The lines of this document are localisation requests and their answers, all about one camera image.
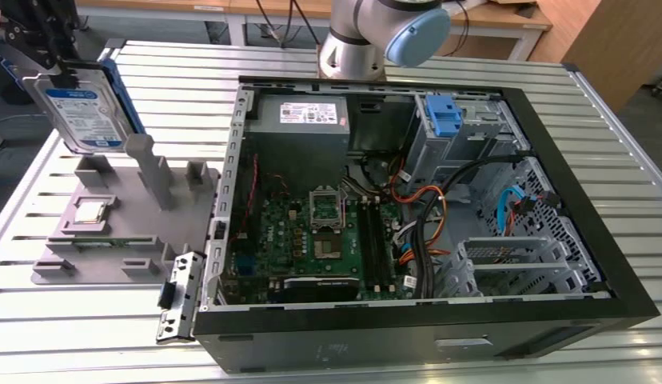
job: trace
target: open computer tower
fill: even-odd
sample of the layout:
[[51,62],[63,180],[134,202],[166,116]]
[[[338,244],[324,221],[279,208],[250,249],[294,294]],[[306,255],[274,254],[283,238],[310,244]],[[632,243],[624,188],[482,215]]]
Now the open computer tower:
[[240,81],[159,342],[227,372],[392,366],[532,358],[658,315],[522,90]]

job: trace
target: ram slot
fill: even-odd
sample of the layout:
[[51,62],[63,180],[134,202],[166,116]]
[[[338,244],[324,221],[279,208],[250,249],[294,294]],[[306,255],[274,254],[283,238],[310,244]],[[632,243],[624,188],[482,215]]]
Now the ram slot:
[[360,236],[360,248],[362,248],[362,265],[364,271],[364,287],[368,290],[374,289],[378,284],[376,276],[376,257],[374,252],[374,239],[372,239],[372,226],[370,222],[370,209],[368,204],[358,204],[356,207],[356,217],[358,217],[358,234]]
[[374,269],[376,272],[376,284],[387,288],[391,280],[390,265],[386,252],[386,227],[383,225],[382,208],[378,204],[370,205],[371,240],[374,242]]

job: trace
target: metal workbench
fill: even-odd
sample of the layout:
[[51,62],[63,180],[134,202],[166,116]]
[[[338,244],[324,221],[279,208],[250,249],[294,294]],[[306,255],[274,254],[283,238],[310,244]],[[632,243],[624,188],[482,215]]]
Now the metal workbench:
[[[314,77],[312,50],[127,42],[112,53],[156,154],[222,168],[240,74]],[[554,64],[438,58],[390,81],[510,86],[536,112],[662,313],[662,175],[580,74]],[[111,155],[114,165],[132,164]],[[0,215],[0,381],[171,382],[227,376],[200,345],[156,346],[158,286],[36,286],[32,262],[75,189],[52,134]],[[283,382],[662,384],[662,315],[536,360],[267,374]]]

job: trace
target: green circuit board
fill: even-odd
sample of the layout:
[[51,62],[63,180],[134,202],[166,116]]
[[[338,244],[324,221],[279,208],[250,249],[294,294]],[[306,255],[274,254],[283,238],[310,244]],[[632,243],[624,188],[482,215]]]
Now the green circuit board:
[[[315,218],[338,218],[344,221],[339,233],[312,231],[311,207],[308,199],[274,198],[263,204],[259,216],[259,233],[256,250],[239,250],[234,247],[234,265],[238,273],[240,302],[266,303],[267,285],[271,278],[282,277],[338,277],[358,278],[362,300],[398,299],[403,293],[383,290],[375,292],[364,287],[363,261],[360,251],[360,230],[358,227],[358,209],[360,202],[344,200],[340,212],[334,200],[315,200]],[[398,219],[398,206],[382,204],[384,221],[384,241],[387,263],[392,265],[390,255],[392,238],[392,220]]]

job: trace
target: power supply label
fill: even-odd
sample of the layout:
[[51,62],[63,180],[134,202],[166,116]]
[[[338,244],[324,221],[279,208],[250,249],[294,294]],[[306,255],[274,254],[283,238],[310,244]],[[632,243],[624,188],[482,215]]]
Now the power supply label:
[[332,103],[284,102],[280,105],[280,122],[292,124],[338,124]]
[[88,146],[120,146],[122,139],[110,120],[110,106],[91,90],[46,90],[67,130]]

